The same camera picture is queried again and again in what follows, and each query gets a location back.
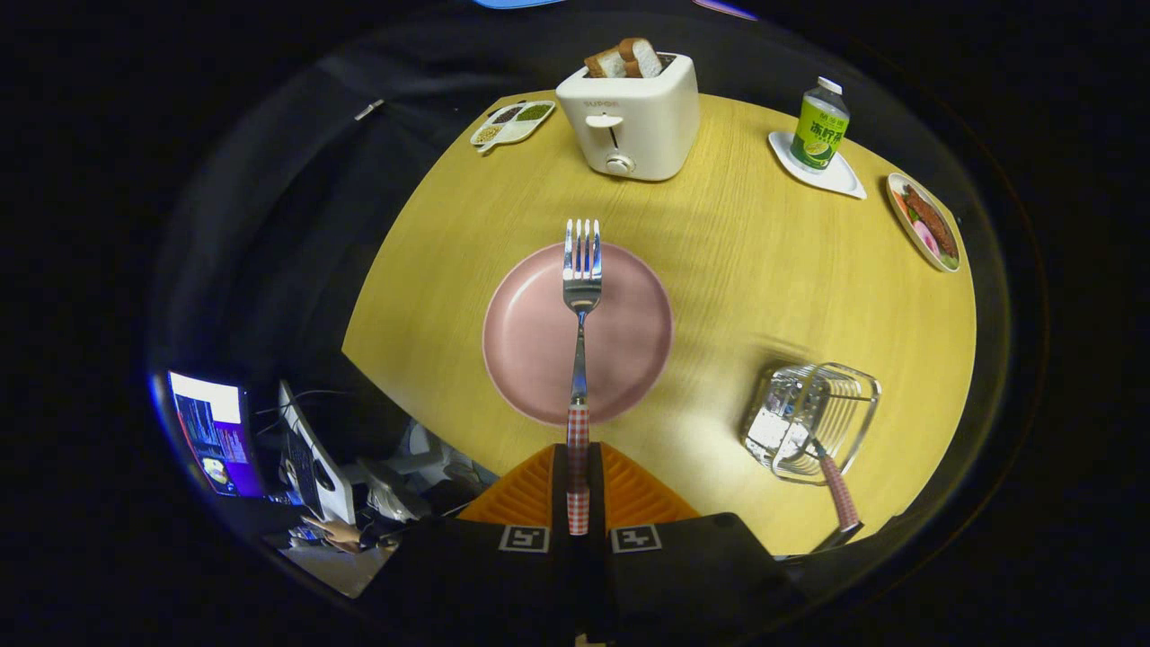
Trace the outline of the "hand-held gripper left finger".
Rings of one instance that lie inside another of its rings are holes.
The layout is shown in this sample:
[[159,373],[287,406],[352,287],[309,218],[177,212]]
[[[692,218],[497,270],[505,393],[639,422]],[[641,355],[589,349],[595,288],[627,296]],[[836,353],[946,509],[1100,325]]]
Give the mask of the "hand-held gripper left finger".
[[402,534],[377,578],[390,646],[572,646],[564,445],[505,473],[457,518]]

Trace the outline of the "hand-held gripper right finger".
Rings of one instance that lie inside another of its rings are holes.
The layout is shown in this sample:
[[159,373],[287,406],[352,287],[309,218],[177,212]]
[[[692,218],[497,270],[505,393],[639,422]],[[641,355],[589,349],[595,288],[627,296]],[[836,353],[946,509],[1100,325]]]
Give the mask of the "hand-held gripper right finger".
[[802,613],[792,577],[735,513],[698,515],[622,452],[588,452],[588,638],[747,646]]

